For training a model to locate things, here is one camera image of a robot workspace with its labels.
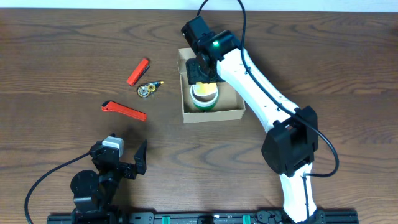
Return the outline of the yellow sticky note pad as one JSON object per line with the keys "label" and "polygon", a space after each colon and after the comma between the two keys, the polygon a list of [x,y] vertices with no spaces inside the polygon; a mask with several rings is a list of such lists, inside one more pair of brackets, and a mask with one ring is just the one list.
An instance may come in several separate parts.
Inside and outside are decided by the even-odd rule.
{"label": "yellow sticky note pad", "polygon": [[197,82],[193,85],[193,93],[196,96],[208,96],[218,92],[216,83]]}

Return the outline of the red utility knife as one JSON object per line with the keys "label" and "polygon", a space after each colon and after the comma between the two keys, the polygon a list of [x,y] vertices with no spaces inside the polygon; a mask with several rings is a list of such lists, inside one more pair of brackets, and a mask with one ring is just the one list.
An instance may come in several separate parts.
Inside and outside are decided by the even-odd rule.
{"label": "red utility knife", "polygon": [[147,115],[143,112],[140,112],[138,110],[132,109],[130,107],[121,105],[117,102],[114,101],[105,101],[102,105],[101,105],[101,109],[103,111],[107,111],[107,112],[116,112],[116,113],[120,113],[123,115],[126,115],[128,117],[140,120],[140,121],[145,121],[147,119]]}

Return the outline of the green tape roll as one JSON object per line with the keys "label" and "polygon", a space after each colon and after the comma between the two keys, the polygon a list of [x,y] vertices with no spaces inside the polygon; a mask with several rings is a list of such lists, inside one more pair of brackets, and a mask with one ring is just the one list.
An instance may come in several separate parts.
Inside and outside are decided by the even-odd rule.
{"label": "green tape roll", "polygon": [[192,101],[193,104],[200,110],[211,110],[217,104],[218,98],[219,96],[217,94],[208,96],[196,96],[193,94]]}

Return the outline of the brown cardboard box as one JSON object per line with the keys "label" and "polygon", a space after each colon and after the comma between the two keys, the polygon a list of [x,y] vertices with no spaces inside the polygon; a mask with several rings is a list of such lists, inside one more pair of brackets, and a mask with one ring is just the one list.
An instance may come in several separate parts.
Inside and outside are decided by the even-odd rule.
{"label": "brown cardboard box", "polygon": [[191,88],[188,84],[185,63],[194,58],[190,48],[178,49],[178,70],[180,74],[180,91],[182,102],[182,118],[184,123],[201,123],[211,121],[237,120],[243,117],[246,110],[244,100],[227,83],[217,83],[218,101],[209,110],[196,107],[191,97]]}

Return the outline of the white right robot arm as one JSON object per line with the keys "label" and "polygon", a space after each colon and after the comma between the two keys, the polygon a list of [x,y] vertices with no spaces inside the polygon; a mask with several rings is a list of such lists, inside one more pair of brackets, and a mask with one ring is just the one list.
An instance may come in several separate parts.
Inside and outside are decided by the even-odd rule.
{"label": "white right robot arm", "polygon": [[318,148],[317,134],[310,128],[317,126],[316,112],[310,106],[299,108],[281,94],[230,31],[216,34],[197,16],[181,32],[195,55],[185,64],[188,83],[226,82],[233,87],[266,132],[261,153],[280,177],[284,213],[294,223],[311,222],[317,211],[308,177]]}

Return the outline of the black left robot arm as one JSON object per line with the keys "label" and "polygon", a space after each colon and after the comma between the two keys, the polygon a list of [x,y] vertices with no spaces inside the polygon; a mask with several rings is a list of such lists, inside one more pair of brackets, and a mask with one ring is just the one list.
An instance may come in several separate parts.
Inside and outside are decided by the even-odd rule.
{"label": "black left robot arm", "polygon": [[88,151],[97,172],[83,170],[71,181],[75,209],[72,223],[129,223],[128,215],[112,201],[122,179],[134,180],[147,170],[147,141],[144,141],[136,154],[135,163],[121,162],[124,141],[108,136],[96,142]]}

